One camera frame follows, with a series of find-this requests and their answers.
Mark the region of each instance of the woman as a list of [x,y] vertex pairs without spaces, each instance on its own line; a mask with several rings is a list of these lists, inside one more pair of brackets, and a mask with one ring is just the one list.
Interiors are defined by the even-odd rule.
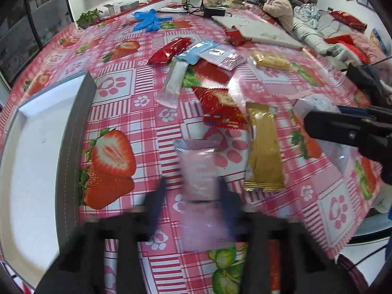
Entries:
[[268,0],[263,10],[275,18],[289,33],[293,30],[293,8],[289,0]]

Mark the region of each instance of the blue packet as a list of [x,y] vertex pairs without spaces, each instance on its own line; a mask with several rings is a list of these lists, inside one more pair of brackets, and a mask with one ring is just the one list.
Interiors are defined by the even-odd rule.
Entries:
[[213,49],[214,47],[218,47],[220,43],[215,42],[213,40],[201,41],[186,50],[185,52],[177,55],[176,57],[181,60],[188,62],[191,65],[195,65],[197,61],[199,61],[199,54],[201,52]]

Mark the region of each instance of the white floor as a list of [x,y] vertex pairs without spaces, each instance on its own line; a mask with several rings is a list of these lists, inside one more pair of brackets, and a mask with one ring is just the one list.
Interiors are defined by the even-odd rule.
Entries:
[[[346,246],[341,253],[349,258],[354,264],[359,262],[365,256],[369,255],[373,251],[379,249],[380,247],[386,245],[388,239],[383,241],[378,241],[375,243],[370,243],[366,245],[350,245]],[[381,268],[385,263],[385,249],[372,255],[370,258],[366,259],[364,262],[358,265],[358,269],[365,276],[368,284],[371,284],[376,278],[377,274],[380,272]]]

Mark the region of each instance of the red cushion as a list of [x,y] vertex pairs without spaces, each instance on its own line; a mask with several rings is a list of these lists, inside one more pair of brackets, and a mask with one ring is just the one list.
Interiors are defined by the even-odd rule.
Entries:
[[347,44],[354,45],[354,42],[352,41],[351,36],[349,36],[348,34],[330,37],[328,39],[324,39],[324,41],[329,44],[337,44],[340,42],[345,42]]
[[367,24],[362,23],[355,16],[348,14],[343,11],[333,11],[330,13],[335,19],[339,22],[347,24],[349,27],[354,28],[356,30],[366,30]]
[[369,59],[367,58],[367,56],[357,47],[350,45],[344,41],[340,41],[340,44],[343,44],[346,48],[350,49],[352,52],[355,53],[356,56],[359,57],[359,59],[361,60],[361,62],[363,64],[369,64]]

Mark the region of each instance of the open box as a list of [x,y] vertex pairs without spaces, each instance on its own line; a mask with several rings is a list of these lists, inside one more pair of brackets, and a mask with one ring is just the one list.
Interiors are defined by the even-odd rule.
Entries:
[[79,224],[82,143],[96,86],[88,71],[43,89],[10,123],[0,163],[0,244],[35,288]]

